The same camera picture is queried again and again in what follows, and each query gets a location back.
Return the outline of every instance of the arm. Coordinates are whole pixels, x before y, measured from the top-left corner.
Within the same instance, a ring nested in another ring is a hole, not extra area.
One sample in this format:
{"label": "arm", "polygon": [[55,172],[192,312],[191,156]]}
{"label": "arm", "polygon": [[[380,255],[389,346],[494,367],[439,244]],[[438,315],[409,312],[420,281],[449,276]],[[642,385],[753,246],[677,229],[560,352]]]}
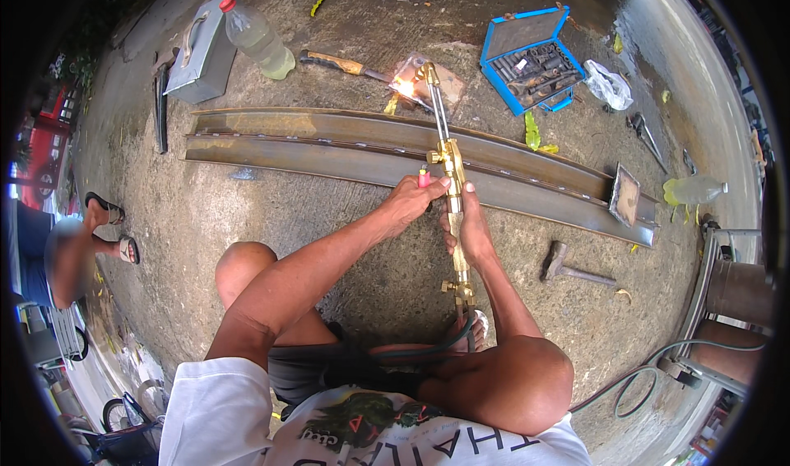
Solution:
{"label": "arm", "polygon": [[[467,261],[483,279],[494,313],[497,343],[501,344],[512,336],[543,337],[494,251],[488,223],[472,182],[464,184],[461,195],[464,200],[464,221],[460,227],[460,241],[464,244]],[[447,251],[452,254],[458,241],[449,234],[447,215],[442,214],[439,221],[445,231]]]}
{"label": "arm", "polygon": [[372,213],[272,264],[247,285],[220,323],[205,359],[240,356],[268,368],[274,340],[326,294],[362,254],[398,236],[443,195],[449,179],[425,188],[406,176]]}

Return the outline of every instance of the red vehicle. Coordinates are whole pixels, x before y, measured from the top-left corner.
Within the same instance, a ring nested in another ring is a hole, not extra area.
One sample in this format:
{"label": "red vehicle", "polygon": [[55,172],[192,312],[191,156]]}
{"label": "red vehicle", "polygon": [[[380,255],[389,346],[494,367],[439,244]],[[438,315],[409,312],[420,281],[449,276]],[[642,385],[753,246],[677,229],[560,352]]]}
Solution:
{"label": "red vehicle", "polygon": [[21,200],[29,207],[41,209],[58,187],[70,126],[77,116],[76,97],[76,89],[54,86],[39,115],[29,118],[29,126],[25,125],[23,133],[29,132],[33,152],[27,171],[17,170],[16,177],[34,182],[21,184]]}

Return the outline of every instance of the flame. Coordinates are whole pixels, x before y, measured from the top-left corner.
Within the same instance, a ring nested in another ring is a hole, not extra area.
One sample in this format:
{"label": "flame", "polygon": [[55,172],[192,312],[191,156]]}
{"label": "flame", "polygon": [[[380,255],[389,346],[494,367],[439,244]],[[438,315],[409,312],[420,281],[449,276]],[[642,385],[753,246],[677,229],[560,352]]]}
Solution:
{"label": "flame", "polygon": [[395,90],[406,97],[414,97],[414,82],[395,77]]}

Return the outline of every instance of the brass torch handle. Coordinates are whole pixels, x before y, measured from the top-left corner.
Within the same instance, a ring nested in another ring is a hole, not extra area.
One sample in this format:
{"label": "brass torch handle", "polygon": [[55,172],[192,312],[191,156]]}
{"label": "brass torch handle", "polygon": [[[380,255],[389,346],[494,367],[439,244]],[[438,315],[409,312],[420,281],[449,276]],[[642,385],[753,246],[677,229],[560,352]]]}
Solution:
{"label": "brass torch handle", "polygon": [[464,273],[464,277],[469,276],[469,263],[464,255],[464,247],[460,244],[460,224],[464,220],[464,213],[447,213],[447,218],[449,219],[449,232],[456,239],[455,248],[453,248],[453,267],[455,268],[456,281],[467,281],[465,278],[458,279],[460,273]]}

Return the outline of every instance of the plastic bottle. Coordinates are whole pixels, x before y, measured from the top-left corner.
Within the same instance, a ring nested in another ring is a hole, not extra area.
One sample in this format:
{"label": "plastic bottle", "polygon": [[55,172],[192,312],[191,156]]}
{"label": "plastic bottle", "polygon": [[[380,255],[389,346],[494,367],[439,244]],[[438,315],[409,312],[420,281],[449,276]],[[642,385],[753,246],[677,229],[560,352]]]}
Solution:
{"label": "plastic bottle", "polygon": [[244,55],[258,62],[263,75],[282,80],[296,66],[294,54],[283,46],[277,31],[260,10],[239,0],[223,0],[220,10],[225,13],[228,39]]}
{"label": "plastic bottle", "polygon": [[712,176],[695,175],[682,179],[668,179],[664,184],[667,204],[707,204],[719,194],[727,193],[727,184]]}

